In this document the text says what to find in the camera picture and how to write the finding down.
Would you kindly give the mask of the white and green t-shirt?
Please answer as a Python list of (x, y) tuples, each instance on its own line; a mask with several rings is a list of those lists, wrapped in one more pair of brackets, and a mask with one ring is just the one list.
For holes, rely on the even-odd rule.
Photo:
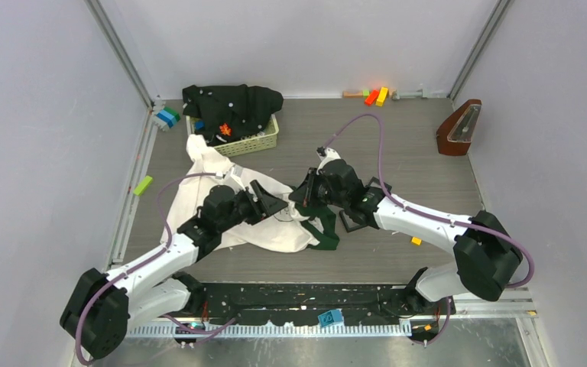
[(252, 244), (273, 252), (293, 253), (306, 248), (335, 251), (340, 238), (336, 233), (336, 214), (326, 206), (308, 208), (289, 199), (293, 189), (272, 177), (244, 168), (208, 146), (198, 135), (191, 135), (186, 152), (193, 162), (190, 178), (180, 181), (167, 212), (170, 230), (190, 219), (212, 187), (221, 183), (216, 174), (234, 171), (244, 187), (256, 180), (266, 191), (284, 200), (288, 207), (253, 226), (242, 223), (223, 233), (219, 248)]

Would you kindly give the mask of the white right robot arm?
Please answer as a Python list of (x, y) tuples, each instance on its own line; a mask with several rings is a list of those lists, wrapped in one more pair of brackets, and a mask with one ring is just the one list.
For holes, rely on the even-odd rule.
[(448, 252), (450, 263), (421, 268), (402, 289), (403, 302), (414, 313), (426, 313), (457, 294), (497, 301), (523, 260), (494, 215), (481, 210), (460, 216), (414, 206), (376, 178), (363, 183), (343, 159), (310, 168), (289, 198), (306, 208), (336, 206), (360, 226), (402, 232)]

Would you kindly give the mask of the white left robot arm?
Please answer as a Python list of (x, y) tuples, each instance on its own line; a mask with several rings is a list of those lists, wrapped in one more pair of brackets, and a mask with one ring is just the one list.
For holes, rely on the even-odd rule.
[(175, 279), (174, 273), (212, 253), (230, 229), (258, 224), (287, 207), (256, 180), (248, 187), (216, 185), (190, 219), (167, 232), (163, 245), (120, 268), (85, 271), (60, 317), (60, 326), (74, 338), (77, 359), (91, 365), (105, 358), (146, 319), (176, 310), (196, 316), (204, 305), (200, 286)]

